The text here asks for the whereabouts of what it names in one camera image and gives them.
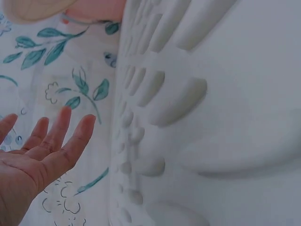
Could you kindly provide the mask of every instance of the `teal leaf print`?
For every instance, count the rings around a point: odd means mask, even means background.
[[[77,85],[77,87],[80,89],[80,92],[84,95],[87,95],[88,92],[89,92],[89,86],[85,81],[86,80],[86,73],[85,73],[85,71],[83,71],[83,72],[84,72],[84,79],[82,79],[82,77],[81,77],[81,72],[79,72],[80,76],[75,75],[74,74],[74,69],[73,69],[72,78],[75,81],[75,84]]]
[[[69,106],[72,110],[77,108],[80,104],[80,97],[73,97],[67,101],[65,106]]]
[[[17,46],[16,47],[22,47],[22,48],[33,48],[36,47],[37,44],[31,40],[30,38],[26,36],[19,36],[16,37]]]
[[[18,59],[21,55],[22,55],[23,52],[19,52],[19,53],[15,53],[15,54],[11,54],[9,56],[7,56],[4,60],[3,60],[3,63],[4,64],[8,64],[16,59]]]
[[[104,52],[103,55],[106,64],[112,68],[116,68],[117,55],[109,52]]]
[[[93,100],[102,100],[105,99],[109,94],[110,83],[107,79],[104,79],[102,83],[94,90]]]
[[[33,51],[33,52],[30,52],[29,54],[27,54],[22,63],[21,70],[29,68],[29,67],[33,66],[34,64],[36,64],[37,62],[39,62],[41,60],[41,58],[43,57],[43,55],[45,54],[45,52],[46,52],[46,48],[37,50],[37,51]]]
[[[8,76],[5,76],[5,75],[0,75],[0,79],[6,79],[8,81],[11,81],[13,84],[15,84],[16,86],[18,86],[18,83],[13,80],[12,78],[8,77]]]
[[[60,88],[55,93],[63,93],[65,91],[70,91],[70,90],[71,90],[70,88]]]
[[[78,37],[80,37],[80,36],[82,36],[84,33],[86,33],[86,31],[87,31],[87,29],[86,30],[84,30],[83,32],[81,32],[81,33],[78,33],[78,34],[69,34],[68,35],[68,37],[72,37],[72,38],[78,38]]]
[[[48,27],[41,30],[37,34],[37,36],[41,38],[49,38],[49,37],[58,37],[58,36],[66,36],[66,35],[55,28]]]
[[[105,32],[107,35],[113,35],[119,30],[119,23],[107,23],[105,26]]]
[[[67,41],[63,41],[59,44],[57,44],[49,53],[48,56],[45,60],[44,65],[47,66],[48,64],[52,63],[53,61],[55,61],[56,59],[58,59],[58,57],[62,54],[62,52],[64,51],[64,47],[66,45]]]

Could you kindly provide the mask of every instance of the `hand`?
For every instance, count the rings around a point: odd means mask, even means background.
[[[92,136],[95,116],[85,116],[62,147],[70,117],[71,109],[64,107],[48,133],[48,118],[41,118],[20,150],[0,150],[0,226],[17,226],[33,199],[74,167]],[[0,144],[16,120],[10,114],[0,121]]]

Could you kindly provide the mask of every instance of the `pink object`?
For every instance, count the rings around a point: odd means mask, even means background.
[[[126,0],[78,0],[65,14],[79,21],[121,21]]]
[[[120,22],[126,0],[0,0],[0,8],[17,24],[30,24],[64,12],[64,23]]]

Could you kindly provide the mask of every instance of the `finger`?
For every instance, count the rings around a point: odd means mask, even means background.
[[[69,127],[70,117],[71,108],[63,107],[41,144],[25,154],[40,161],[50,153],[60,150]]]
[[[2,144],[6,135],[14,127],[17,118],[18,116],[16,114],[9,114],[8,116],[4,117],[4,119],[0,121],[0,144]]]
[[[94,123],[95,116],[86,115],[79,122],[66,145],[41,161],[46,175],[43,179],[43,188],[75,166],[92,136]]]
[[[31,136],[27,139],[23,147],[18,150],[18,154],[24,154],[32,148],[41,144],[48,131],[49,119],[46,117],[41,118],[34,127]]]

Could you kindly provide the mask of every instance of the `white fabric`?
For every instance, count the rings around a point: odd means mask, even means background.
[[[74,108],[65,141],[84,115],[97,116],[75,168],[38,195],[22,226],[109,224],[107,173],[119,26],[64,25],[58,17],[20,26],[0,14],[0,116],[19,115],[0,147],[20,148],[40,117],[52,123],[65,104]]]

